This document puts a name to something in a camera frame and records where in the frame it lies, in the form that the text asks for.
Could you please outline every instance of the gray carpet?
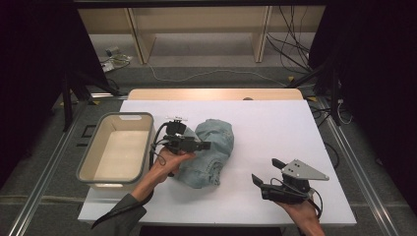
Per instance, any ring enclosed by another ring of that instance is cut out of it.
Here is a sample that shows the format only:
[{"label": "gray carpet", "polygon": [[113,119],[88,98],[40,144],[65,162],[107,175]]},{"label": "gray carpet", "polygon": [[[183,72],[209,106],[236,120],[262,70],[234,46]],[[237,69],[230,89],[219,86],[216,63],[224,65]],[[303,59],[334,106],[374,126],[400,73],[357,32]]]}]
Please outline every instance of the gray carpet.
[{"label": "gray carpet", "polygon": [[[187,79],[192,75],[216,70],[216,68],[154,69],[158,77],[169,80]],[[282,68],[222,68],[222,70],[257,73],[263,77],[277,80],[279,83],[263,79],[254,74],[225,71],[195,77],[183,83],[161,82],[153,77],[149,67],[121,69],[108,73],[107,78],[111,79],[110,84],[113,87],[116,87],[115,84],[117,84],[121,91],[129,91],[137,88],[282,88],[280,83],[287,85],[288,76],[295,76],[296,78],[301,76]],[[95,87],[89,87],[89,89],[91,92],[102,92],[101,89]],[[312,94],[311,87],[301,88],[301,91],[304,95]],[[61,98],[58,98],[53,109],[54,115],[50,117],[42,133],[39,134],[39,138],[36,139],[36,145],[31,149],[31,156],[19,163],[6,185],[0,190],[0,235],[6,235],[9,231],[26,197],[31,193],[60,137],[63,135],[64,111],[60,103]],[[89,226],[77,220],[82,202],[89,189],[76,178],[77,167],[86,150],[85,144],[89,142],[89,138],[83,138],[82,134],[87,125],[95,125],[98,119],[107,112],[118,111],[121,104],[122,100],[102,99],[99,104],[89,105],[82,114],[74,136],[70,140],[65,154],[44,193],[26,235],[88,234]],[[319,106],[317,102],[310,102],[310,104]],[[324,117],[325,115],[322,115],[317,119],[317,123],[320,124]],[[383,235],[344,156],[341,154],[327,122],[323,123],[319,130],[324,142],[334,147],[340,155],[336,173],[358,221],[358,224],[352,227],[326,228],[327,235]],[[349,125],[343,124],[342,130],[391,214],[399,235],[417,235],[415,214],[396,190],[384,168],[376,164],[375,154],[360,127],[352,122]],[[328,154],[331,161],[335,163],[336,155],[333,150],[328,148]],[[282,231],[283,235],[298,235],[295,227],[282,228]],[[135,234],[138,235],[138,233],[139,228],[135,230]]]}]

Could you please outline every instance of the black cloth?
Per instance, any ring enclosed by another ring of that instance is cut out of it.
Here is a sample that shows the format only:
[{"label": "black cloth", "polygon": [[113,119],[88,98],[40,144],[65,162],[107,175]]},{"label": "black cloth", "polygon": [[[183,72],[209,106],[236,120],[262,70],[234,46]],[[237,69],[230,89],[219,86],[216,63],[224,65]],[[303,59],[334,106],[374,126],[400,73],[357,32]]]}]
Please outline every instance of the black cloth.
[{"label": "black cloth", "polygon": [[[112,210],[137,204],[138,201],[130,194],[126,195]],[[122,236],[129,235],[138,221],[147,213],[143,207],[136,207],[111,217],[98,225],[91,231],[90,235],[100,236]]]}]

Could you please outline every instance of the person's right hand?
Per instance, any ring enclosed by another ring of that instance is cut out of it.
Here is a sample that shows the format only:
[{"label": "person's right hand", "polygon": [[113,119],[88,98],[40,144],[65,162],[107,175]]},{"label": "person's right hand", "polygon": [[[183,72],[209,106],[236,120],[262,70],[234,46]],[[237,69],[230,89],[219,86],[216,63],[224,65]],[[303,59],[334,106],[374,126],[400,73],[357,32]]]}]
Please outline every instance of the person's right hand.
[{"label": "person's right hand", "polygon": [[319,219],[317,218],[316,209],[308,202],[302,204],[288,205],[275,202],[285,209],[294,223],[308,236],[325,235]]}]

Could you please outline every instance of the floor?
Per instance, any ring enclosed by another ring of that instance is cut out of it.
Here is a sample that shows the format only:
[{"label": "floor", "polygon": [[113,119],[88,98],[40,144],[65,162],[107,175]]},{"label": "floor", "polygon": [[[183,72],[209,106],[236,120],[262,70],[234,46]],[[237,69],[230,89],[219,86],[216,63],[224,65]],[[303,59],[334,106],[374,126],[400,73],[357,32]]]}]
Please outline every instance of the floor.
[{"label": "floor", "polygon": [[[273,35],[285,38],[285,34]],[[241,72],[251,73],[254,78],[239,84],[242,88],[274,87],[288,84],[288,78],[300,78],[300,74],[289,72],[284,67],[294,66],[267,45],[262,63],[255,63],[250,38],[245,33],[222,34],[162,34],[157,36],[149,63],[140,65],[129,35],[91,35],[91,41],[100,60],[105,60],[104,49],[118,46],[122,53],[132,56],[131,65],[116,72],[108,73],[121,89],[149,86],[147,80],[132,75],[147,75],[150,79],[207,83],[216,77],[225,80],[238,78]],[[313,33],[303,33],[300,40],[309,47]],[[285,47],[295,61],[303,63],[298,52]],[[300,90],[303,95],[312,95],[312,83],[308,82]],[[184,84],[169,84],[166,87],[181,87]],[[224,84],[225,87],[236,85]],[[102,92],[90,88],[91,92]],[[70,132],[63,133],[64,111],[61,98],[53,107],[54,114],[46,122],[31,156],[23,159],[6,185],[0,190],[0,235],[11,232],[12,226],[20,227],[13,232],[18,235],[87,235],[89,225],[77,220],[84,198],[89,189],[79,183],[76,170],[89,142],[85,128],[94,124],[101,115],[117,111],[122,98],[96,98],[95,102],[79,102],[75,97],[76,124]],[[352,227],[325,228],[327,235],[417,235],[417,217],[407,202],[396,190],[384,167],[376,162],[376,156],[365,134],[354,122],[348,123],[348,111],[342,114],[340,127],[334,126],[325,113],[315,112],[317,108],[328,106],[327,97],[310,101],[324,142],[328,144],[328,154],[334,164],[339,159],[336,173],[346,198],[354,212],[357,225]],[[281,228],[282,235],[298,235],[295,227]],[[138,235],[140,227],[132,235]]]}]

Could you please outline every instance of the sleeve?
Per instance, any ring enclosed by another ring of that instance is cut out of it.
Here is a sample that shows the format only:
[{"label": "sleeve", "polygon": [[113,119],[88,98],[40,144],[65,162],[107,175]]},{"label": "sleeve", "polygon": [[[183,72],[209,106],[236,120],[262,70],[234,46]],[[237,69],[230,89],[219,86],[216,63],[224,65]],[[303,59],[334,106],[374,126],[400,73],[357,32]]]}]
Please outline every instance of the sleeve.
[{"label": "sleeve", "polygon": [[[112,210],[127,207],[137,202],[132,195],[128,194]],[[147,210],[143,206],[123,212],[96,225],[90,235],[129,235],[146,213]]]}]

